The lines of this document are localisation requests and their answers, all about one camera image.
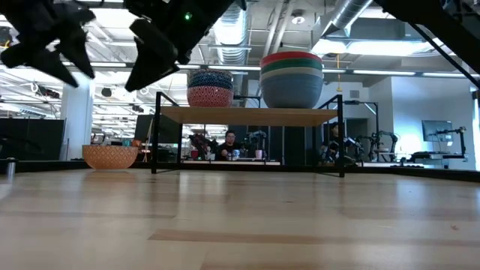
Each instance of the robotic claw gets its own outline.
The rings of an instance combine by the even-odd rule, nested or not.
[[[138,57],[125,88],[142,89],[178,71],[177,61],[187,64],[191,50],[233,2],[247,8],[245,0],[124,0],[124,6],[139,17],[130,27]],[[62,54],[85,75],[95,77],[82,29],[95,15],[80,1],[0,0],[0,14],[19,32],[19,43],[0,55],[8,68],[30,66],[78,87],[62,64]],[[55,50],[46,49],[55,40],[60,41]]]

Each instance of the bowl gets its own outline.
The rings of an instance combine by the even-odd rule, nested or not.
[[[198,70],[189,73],[188,87],[214,86],[233,91],[232,74],[219,70]]]
[[[269,108],[313,108],[322,94],[322,59],[308,52],[279,52],[260,62],[260,88]]]
[[[116,145],[84,145],[83,159],[93,169],[122,170],[132,166],[138,148]]]
[[[231,107],[233,91],[214,86],[190,87],[187,99],[190,107]]]

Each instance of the red patterned bowl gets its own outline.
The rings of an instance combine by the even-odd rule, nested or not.
[[[127,169],[137,159],[138,148],[116,145],[84,145],[83,159],[97,170]]]
[[[215,86],[196,86],[187,90],[191,107],[231,107],[233,91]]]

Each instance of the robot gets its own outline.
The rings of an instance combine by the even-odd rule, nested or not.
[[[386,12],[412,25],[444,57],[472,83],[477,82],[458,63],[449,58],[417,25],[423,25],[480,73],[480,15],[460,0],[374,0]],[[132,92],[179,70],[176,62],[190,61],[191,50],[227,8],[236,2],[244,10],[245,0],[124,0],[124,6],[139,17],[130,29],[136,34],[138,58],[125,88]],[[1,0],[0,14],[19,32],[19,44],[1,54],[9,68],[28,65],[57,77],[72,86],[77,82],[63,66],[59,55],[77,66],[84,74],[95,76],[85,50],[86,33],[82,26],[95,15],[73,0],[54,3],[53,0]],[[45,49],[60,40],[56,50]]]

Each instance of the stacked bowls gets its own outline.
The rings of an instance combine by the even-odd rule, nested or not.
[[[260,88],[269,108],[312,109],[320,99],[320,57],[309,52],[278,52],[263,58],[260,67]]]
[[[187,99],[191,107],[232,106],[232,74],[219,70],[196,70],[189,73]]]

